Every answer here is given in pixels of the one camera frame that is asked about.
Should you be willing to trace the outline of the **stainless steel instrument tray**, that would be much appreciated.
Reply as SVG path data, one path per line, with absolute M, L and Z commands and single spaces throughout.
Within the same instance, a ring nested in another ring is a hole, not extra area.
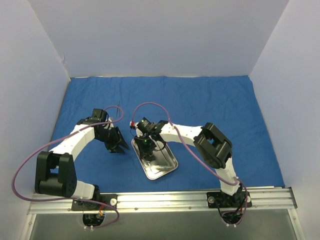
M 146 177 L 154 181 L 163 177 L 164 175 L 174 171 L 178 167 L 178 161 L 174 156 L 170 147 L 161 141 L 156 141 L 156 148 L 153 150 L 152 155 L 142 157 L 136 141 L 133 139 L 131 145 L 136 153 L 138 160 Z

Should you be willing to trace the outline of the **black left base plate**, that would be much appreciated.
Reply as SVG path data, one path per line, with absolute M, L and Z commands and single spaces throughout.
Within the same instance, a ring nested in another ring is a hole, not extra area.
M 72 211 L 98 211 L 98 210 L 111 210 L 111 207 L 117 208 L 118 195 L 115 193 L 103 193 L 96 202 L 107 204 L 108 206 L 100 205 L 92 202 L 85 202 L 80 200 L 73 200 L 71 205 Z

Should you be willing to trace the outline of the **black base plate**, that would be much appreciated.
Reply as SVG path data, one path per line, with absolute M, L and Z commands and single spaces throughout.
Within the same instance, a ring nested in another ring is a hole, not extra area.
M 115 193 L 103 193 L 96 202 L 107 204 L 108 206 L 100 205 L 92 202 L 85 202 L 80 200 L 73 200 L 71 205 L 72 211 L 98 211 L 98 210 L 111 210 L 111 207 L 117 208 L 118 195 Z
M 246 193 L 241 191 L 234 195 L 228 195 L 222 191 L 211 191 L 206 193 L 207 206 L 210 209 L 237 209 L 245 207 Z

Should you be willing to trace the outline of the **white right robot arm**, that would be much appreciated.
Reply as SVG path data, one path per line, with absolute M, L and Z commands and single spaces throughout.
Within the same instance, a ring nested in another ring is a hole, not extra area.
M 150 160 L 157 151 L 163 151 L 168 143 L 181 143 L 204 167 L 213 172 L 220 182 L 223 203 L 234 206 L 240 201 L 241 183 L 232 160 L 231 141 L 212 123 L 204 126 L 185 126 L 161 120 L 149 122 L 143 118 L 133 125 L 138 156 Z

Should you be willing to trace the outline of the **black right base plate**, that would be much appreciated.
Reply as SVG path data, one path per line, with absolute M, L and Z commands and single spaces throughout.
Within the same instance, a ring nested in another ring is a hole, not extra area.
M 245 207 L 246 193 L 241 191 L 234 195 L 228 195 L 222 191 L 211 191 L 206 193 L 207 206 L 210 209 L 237 209 Z

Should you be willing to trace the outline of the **blue surgical drape cloth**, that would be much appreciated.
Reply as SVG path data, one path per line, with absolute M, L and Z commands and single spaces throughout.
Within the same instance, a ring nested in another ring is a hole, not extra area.
M 68 135 L 93 109 L 116 116 L 120 101 L 124 117 L 117 123 L 125 141 L 133 136 L 130 121 L 171 119 L 184 126 L 213 123 L 232 143 L 236 175 L 248 187 L 284 186 L 283 176 L 247 76 L 232 77 L 88 77 L 73 78 L 66 89 L 53 139 Z M 110 153 L 93 140 L 75 160 L 78 180 L 107 192 L 156 192 L 217 189 L 213 176 L 180 143 L 169 144 L 176 170 L 149 180 L 134 150 Z

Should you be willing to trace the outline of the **aluminium front rail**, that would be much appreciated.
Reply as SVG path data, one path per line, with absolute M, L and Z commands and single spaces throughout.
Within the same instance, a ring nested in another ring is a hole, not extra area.
M 207 193 L 218 189 L 193 191 L 119 192 L 116 209 L 119 213 L 203 212 L 208 207 Z M 291 188 L 249 187 L 251 207 L 248 210 L 287 210 L 298 207 Z M 52 202 L 31 202 L 28 214 L 97 214 L 96 210 L 74 210 L 70 199 Z

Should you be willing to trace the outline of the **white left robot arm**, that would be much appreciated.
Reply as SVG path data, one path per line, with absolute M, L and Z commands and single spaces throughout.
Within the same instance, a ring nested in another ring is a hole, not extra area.
M 88 209 L 97 209 L 101 203 L 99 187 L 78 180 L 75 169 L 76 158 L 93 140 L 104 143 L 110 153 L 123 154 L 124 149 L 129 148 L 119 128 L 105 116 L 83 118 L 68 138 L 50 151 L 41 151 L 37 155 L 35 192 L 80 199 Z

